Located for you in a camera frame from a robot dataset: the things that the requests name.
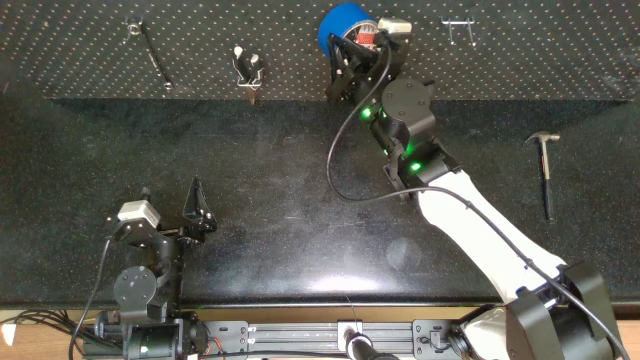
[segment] black perforated pegboard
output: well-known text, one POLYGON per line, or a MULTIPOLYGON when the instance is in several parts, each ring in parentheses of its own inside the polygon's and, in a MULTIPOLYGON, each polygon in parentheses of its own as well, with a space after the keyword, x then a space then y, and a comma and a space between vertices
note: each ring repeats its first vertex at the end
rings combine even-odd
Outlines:
MULTIPOLYGON (((230 63, 238 44, 265 59, 259 98, 322 100, 328 60, 316 43, 330 1, 59 1, 0 5, 0 61, 46 97, 245 98, 230 63), (176 85, 162 87, 141 38, 143 17, 176 85)), ((628 99, 640 91, 637 1, 379 1, 374 18, 413 24, 405 73, 435 80, 436 99, 628 99), (473 16, 455 45, 440 16, 473 16)))

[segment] hanging tool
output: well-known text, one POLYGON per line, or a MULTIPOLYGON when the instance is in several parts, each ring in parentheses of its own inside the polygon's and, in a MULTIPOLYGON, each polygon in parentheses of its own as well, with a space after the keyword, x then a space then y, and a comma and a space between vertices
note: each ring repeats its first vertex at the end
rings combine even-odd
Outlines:
POLYGON ((455 41, 453 41, 453 29, 451 28, 451 26, 464 25, 469 31, 469 41, 471 41, 471 46, 476 46, 476 42, 473 40, 473 31, 471 31, 471 24, 475 24, 475 20, 473 20, 473 17, 468 17, 464 20, 453 20, 450 17, 441 16, 440 22, 442 22, 442 24, 444 25, 447 25, 447 27, 449 28, 449 41, 451 42, 451 45, 455 45, 455 41))
POLYGON ((238 86, 244 87, 249 94, 249 102, 251 105, 256 103, 257 90, 262 85, 262 73, 264 67, 260 56, 257 54, 251 55, 249 60, 250 67, 246 65, 245 60, 242 57, 244 49, 240 46, 233 48, 233 68, 238 73, 238 86))
POLYGON ((555 222, 555 216, 553 213, 553 203, 551 202, 551 172, 549 171, 549 157, 547 156, 547 141, 560 140, 559 134, 549 134, 547 131, 539 131, 527 139, 538 139, 540 143, 540 151, 542 153, 542 175, 544 176, 544 206, 547 221, 549 223, 555 222))
POLYGON ((153 47, 151 46, 149 36, 147 36, 147 32, 142 25, 142 19, 129 18, 124 22, 124 24, 127 26, 127 38, 122 43, 124 44, 129 41, 131 36, 138 36, 142 34, 145 44, 147 45, 147 51, 149 53, 151 63, 158 72, 158 75, 162 76, 164 80, 164 89, 168 92, 172 91, 174 88, 173 82, 169 79, 169 76, 167 75, 162 65, 160 65, 160 59, 158 58, 158 54, 156 54, 156 52, 153 50, 153 47))

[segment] black tabletop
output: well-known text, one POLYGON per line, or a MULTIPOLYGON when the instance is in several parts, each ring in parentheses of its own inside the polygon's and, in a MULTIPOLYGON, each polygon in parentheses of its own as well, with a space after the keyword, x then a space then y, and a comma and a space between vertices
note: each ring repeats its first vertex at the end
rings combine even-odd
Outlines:
MULTIPOLYGON (((438 134, 485 197, 568 263, 586 259, 613 300, 640 300, 638 122, 605 102, 437 102, 438 134), (533 132, 549 146, 558 222, 544 220, 533 132)), ((93 285, 108 216, 143 186, 178 224, 197 175, 219 229, 185 251, 186 306, 499 301, 418 210, 354 206, 328 189, 328 146, 350 107, 324 102, 0 98, 0 306, 78 307, 93 285)), ((335 159, 351 196, 389 192, 385 155, 354 124, 335 159)), ((140 250, 114 246, 96 305, 140 250)))

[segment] blue cylinder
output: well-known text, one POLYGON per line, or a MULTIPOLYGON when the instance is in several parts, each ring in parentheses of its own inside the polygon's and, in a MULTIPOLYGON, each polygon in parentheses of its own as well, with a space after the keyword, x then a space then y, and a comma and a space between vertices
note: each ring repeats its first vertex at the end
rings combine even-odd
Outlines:
POLYGON ((327 40, 330 34, 345 37, 351 30, 362 24, 376 26, 376 22, 360 5, 356 3, 344 3, 334 7, 318 27, 318 45, 325 55, 329 56, 329 44, 327 40))

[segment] wooden surface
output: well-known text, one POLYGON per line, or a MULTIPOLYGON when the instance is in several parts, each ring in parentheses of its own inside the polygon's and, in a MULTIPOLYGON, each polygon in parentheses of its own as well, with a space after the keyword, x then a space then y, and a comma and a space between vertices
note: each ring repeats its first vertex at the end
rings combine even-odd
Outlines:
MULTIPOLYGON (((618 327, 631 359, 640 360, 640 321, 619 321, 618 327)), ((65 334, 44 325, 20 325, 13 346, 9 347, 0 340, 0 359, 67 360, 68 346, 69 336, 65 334)), ((75 350, 74 358, 81 359, 75 350)))

